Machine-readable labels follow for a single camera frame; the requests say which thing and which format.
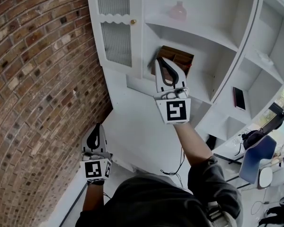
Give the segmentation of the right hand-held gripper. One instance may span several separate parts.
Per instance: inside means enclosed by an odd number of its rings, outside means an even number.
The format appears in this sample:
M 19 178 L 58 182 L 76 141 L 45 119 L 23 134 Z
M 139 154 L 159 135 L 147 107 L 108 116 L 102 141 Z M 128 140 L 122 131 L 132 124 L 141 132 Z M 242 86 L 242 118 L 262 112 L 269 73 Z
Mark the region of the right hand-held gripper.
M 154 100 L 164 124 L 189 122 L 191 99 L 184 71 L 173 61 L 161 57 L 155 60 L 155 77 L 160 93 L 154 95 Z

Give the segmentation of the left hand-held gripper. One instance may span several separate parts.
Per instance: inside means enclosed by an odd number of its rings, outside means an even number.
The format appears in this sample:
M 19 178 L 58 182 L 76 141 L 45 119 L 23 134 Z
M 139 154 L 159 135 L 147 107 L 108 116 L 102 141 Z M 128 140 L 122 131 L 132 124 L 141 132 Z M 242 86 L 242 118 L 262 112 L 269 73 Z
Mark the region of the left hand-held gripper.
M 80 167 L 87 180 L 106 180 L 109 178 L 113 154 L 107 151 L 104 127 L 97 123 L 91 127 L 81 140 L 82 161 Z

